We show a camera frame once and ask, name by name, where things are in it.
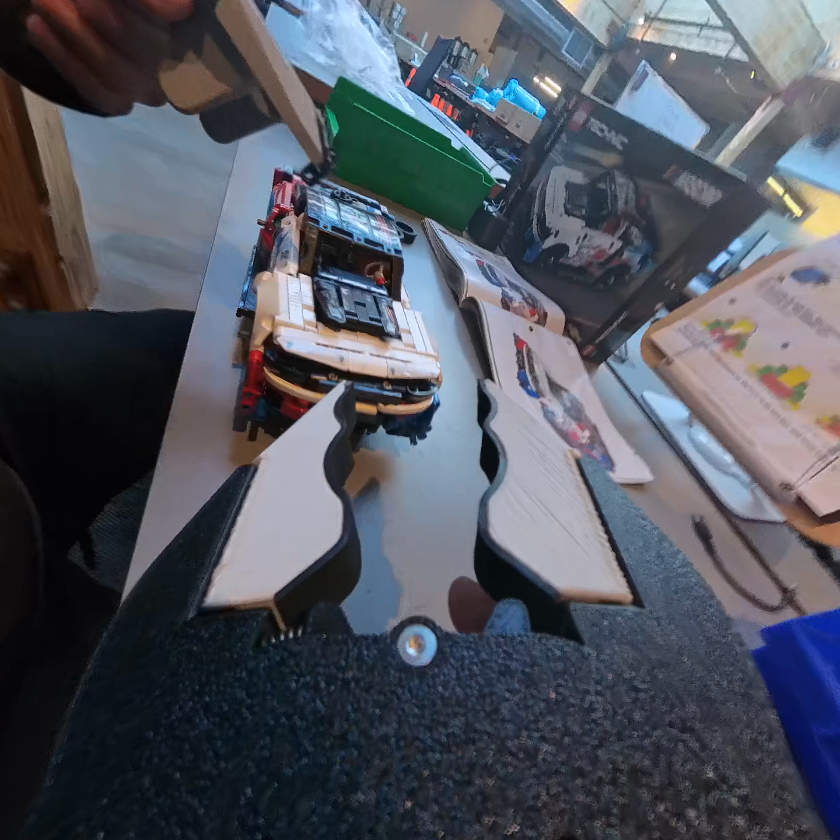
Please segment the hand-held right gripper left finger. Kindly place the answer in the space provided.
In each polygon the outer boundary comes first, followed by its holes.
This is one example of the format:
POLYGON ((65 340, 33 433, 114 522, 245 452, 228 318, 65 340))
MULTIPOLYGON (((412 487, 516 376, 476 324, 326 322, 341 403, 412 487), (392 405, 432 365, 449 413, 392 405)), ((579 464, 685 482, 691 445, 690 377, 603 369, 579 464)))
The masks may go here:
POLYGON ((203 613, 263 610, 282 629, 359 583, 361 540, 345 484, 354 469, 355 393, 343 382, 253 462, 203 596, 203 613))

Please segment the open building instruction booklet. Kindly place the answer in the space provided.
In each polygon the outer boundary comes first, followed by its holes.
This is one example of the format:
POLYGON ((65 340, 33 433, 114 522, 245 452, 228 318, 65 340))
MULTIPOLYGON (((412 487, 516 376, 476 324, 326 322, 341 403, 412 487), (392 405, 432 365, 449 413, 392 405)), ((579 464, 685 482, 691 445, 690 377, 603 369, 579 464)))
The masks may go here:
POLYGON ((552 430, 562 446, 603 467, 616 483, 642 486, 651 469, 619 434, 595 392, 560 306, 507 257, 451 234, 431 218, 423 230, 458 305, 475 313, 490 378, 552 430))

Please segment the wooden building post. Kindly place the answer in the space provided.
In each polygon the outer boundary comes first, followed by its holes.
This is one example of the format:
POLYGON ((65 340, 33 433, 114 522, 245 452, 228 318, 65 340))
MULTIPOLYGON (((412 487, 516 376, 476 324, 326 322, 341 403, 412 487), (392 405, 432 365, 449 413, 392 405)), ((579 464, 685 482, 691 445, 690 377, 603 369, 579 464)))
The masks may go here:
POLYGON ((1 74, 1 309, 87 310, 98 273, 57 105, 1 74))

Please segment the race car set box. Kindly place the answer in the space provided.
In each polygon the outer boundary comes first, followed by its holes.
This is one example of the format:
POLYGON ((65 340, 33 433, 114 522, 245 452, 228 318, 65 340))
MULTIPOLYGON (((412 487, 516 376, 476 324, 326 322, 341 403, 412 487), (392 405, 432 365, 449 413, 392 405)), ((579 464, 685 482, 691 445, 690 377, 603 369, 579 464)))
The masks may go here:
POLYGON ((502 200, 503 253, 592 364, 769 209, 740 174, 578 91, 541 122, 502 200))

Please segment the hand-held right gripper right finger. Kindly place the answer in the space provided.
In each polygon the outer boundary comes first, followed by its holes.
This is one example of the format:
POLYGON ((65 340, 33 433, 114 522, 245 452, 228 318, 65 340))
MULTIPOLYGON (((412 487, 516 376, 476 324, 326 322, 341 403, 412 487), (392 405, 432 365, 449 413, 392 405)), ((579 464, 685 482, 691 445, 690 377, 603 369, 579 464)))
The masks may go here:
POLYGON ((625 552, 591 481, 606 473, 563 448, 493 381, 478 380, 476 408, 489 482, 478 507, 478 584, 496 602, 520 601, 536 633, 581 643, 573 606, 636 605, 625 552))

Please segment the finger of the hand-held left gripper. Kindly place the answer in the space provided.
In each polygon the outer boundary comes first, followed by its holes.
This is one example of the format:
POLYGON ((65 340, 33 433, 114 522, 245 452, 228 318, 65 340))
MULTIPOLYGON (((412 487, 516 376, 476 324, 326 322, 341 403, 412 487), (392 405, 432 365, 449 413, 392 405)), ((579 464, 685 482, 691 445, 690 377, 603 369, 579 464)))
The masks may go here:
POLYGON ((323 110, 270 33, 256 4, 220 1, 215 15, 252 78, 279 113, 313 167, 333 167, 332 135, 323 110))

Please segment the white board panel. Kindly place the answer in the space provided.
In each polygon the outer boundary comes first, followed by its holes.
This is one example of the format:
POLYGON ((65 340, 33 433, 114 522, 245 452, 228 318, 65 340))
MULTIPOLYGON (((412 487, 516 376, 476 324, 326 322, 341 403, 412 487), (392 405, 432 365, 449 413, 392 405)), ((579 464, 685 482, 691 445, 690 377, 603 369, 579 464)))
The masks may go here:
POLYGON ((690 151, 698 149, 710 128, 645 60, 638 64, 612 107, 690 151))

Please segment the person's left hand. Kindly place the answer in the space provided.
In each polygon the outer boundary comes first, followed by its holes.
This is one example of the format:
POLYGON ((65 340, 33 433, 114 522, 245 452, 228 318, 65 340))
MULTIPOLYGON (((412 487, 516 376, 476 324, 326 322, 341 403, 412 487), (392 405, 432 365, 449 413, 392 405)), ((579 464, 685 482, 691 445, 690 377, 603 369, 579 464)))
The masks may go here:
POLYGON ((37 51, 94 112, 109 117, 166 102, 159 72, 172 27, 191 1, 39 1, 25 26, 37 51))

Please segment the brick-built toy race car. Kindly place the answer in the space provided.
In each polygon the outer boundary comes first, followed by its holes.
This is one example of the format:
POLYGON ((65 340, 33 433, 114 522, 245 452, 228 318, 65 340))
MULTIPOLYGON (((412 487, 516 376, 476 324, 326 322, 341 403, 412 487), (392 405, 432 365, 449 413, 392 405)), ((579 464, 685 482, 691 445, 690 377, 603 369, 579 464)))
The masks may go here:
POLYGON ((380 429, 426 437, 443 372, 404 284, 396 220, 342 185, 274 170, 236 312, 235 431, 277 438, 350 382, 355 442, 380 429))

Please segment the clear plastic sheet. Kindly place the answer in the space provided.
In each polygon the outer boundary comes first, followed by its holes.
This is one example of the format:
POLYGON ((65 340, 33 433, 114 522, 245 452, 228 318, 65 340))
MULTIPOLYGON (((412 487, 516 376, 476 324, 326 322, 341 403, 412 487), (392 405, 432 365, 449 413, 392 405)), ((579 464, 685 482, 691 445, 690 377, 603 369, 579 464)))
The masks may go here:
POLYGON ((356 1, 305 1, 296 53, 326 72, 345 78, 396 109, 412 114, 393 42, 356 1))

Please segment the large blue plastic bin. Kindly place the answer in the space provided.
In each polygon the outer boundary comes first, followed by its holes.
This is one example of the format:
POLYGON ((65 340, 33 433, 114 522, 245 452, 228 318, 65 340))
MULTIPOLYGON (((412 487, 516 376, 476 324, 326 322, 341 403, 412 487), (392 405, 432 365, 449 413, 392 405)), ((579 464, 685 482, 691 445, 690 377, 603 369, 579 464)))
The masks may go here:
POLYGON ((839 838, 839 611, 761 630, 752 652, 826 830, 839 838))

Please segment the person's right hand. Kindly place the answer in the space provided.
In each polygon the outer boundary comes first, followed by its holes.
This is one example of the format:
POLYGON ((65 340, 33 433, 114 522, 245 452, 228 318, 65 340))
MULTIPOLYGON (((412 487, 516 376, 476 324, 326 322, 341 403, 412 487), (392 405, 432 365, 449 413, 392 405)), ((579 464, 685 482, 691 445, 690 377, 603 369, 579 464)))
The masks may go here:
POLYGON ((448 613, 461 634, 483 634, 496 607, 497 601, 468 576, 455 578, 449 586, 448 613))

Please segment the green plastic bin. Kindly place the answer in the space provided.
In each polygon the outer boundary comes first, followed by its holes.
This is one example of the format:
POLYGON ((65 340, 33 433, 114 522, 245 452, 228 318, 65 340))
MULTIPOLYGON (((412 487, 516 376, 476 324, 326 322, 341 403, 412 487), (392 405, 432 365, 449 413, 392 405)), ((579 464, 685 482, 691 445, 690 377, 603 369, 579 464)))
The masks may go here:
POLYGON ((497 189, 493 161, 430 102, 402 88, 391 104, 346 77, 332 88, 327 110, 335 174, 392 203, 463 230, 497 189))

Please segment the silver flat stand base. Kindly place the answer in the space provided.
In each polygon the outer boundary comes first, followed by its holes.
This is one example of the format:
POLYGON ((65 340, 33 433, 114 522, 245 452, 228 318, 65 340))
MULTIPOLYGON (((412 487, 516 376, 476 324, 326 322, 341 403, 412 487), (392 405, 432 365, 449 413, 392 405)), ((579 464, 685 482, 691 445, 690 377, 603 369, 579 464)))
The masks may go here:
POLYGON ((642 404, 677 454, 731 515, 753 522, 784 523, 770 497, 682 402, 646 390, 642 404))

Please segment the person's left forearm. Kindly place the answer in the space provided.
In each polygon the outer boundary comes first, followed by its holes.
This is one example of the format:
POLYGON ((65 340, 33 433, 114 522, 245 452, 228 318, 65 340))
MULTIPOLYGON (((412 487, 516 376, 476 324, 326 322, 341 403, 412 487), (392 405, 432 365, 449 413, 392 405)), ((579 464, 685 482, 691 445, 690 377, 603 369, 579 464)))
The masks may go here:
POLYGON ((111 117, 90 105, 33 45, 26 27, 29 2, 1 2, 1 70, 23 88, 57 106, 111 117))

